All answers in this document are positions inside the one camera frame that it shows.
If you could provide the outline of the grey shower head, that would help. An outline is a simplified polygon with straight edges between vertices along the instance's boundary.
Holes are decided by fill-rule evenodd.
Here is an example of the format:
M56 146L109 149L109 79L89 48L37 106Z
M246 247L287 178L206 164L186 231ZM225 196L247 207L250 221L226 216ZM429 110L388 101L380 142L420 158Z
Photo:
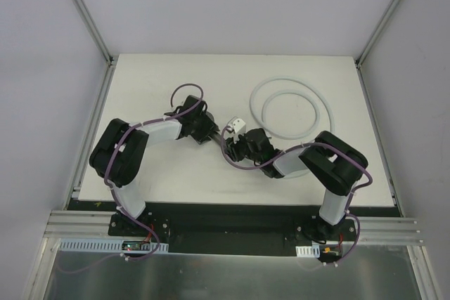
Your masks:
M207 139L217 145L221 145L223 139L223 137L221 136L221 130L215 123L214 116L209 111L205 112L205 123L207 129Z

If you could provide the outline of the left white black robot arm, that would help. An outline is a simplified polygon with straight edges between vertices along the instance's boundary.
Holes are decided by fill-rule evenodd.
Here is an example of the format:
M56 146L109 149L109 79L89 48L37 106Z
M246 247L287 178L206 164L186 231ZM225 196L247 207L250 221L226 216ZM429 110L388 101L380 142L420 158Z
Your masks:
M191 137L201 145L219 131L207 103L189 95L184 103L159 119L131 125L119 118L109 122L89 158L89 165L103 179L116 202L127 216L124 227L134 236L148 229L142 213L146 202L136 182L145 151L159 143Z

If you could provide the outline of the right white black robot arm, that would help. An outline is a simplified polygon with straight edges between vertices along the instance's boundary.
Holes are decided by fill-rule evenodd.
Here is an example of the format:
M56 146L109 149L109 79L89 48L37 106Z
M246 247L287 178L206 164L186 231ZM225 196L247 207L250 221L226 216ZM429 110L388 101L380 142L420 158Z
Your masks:
M303 236L324 244L339 235L351 203L366 176L368 160L362 153L329 131L322 131L309 143L287 150L275 148L262 128L236 133L227 127L219 142L224 159L241 170L260 170L272 179L294 178L311 173L326 189L318 215L302 226Z

